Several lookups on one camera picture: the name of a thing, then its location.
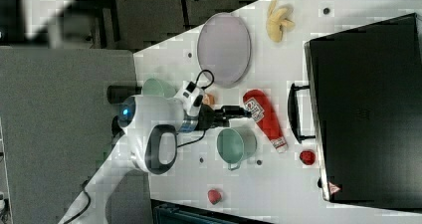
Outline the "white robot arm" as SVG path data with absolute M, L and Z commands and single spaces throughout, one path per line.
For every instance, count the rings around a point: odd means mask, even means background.
M 58 224 L 108 224 L 106 204 L 127 173 L 139 170 L 159 175 L 175 163 L 159 159 L 164 136 L 175 139 L 179 133 L 223 127 L 231 118 L 251 115 L 239 106 L 213 110 L 203 103 L 204 96 L 203 87 L 184 82 L 172 98 L 145 94 L 127 98 L 117 119 L 122 135 Z

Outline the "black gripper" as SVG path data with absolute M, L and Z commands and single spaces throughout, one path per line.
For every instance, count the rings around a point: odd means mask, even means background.
M 233 118 L 251 118 L 250 113 L 239 106 L 222 106 L 213 110 L 207 105 L 203 105 L 199 111 L 197 129 L 207 130 L 216 127 L 228 127 L 229 119 Z

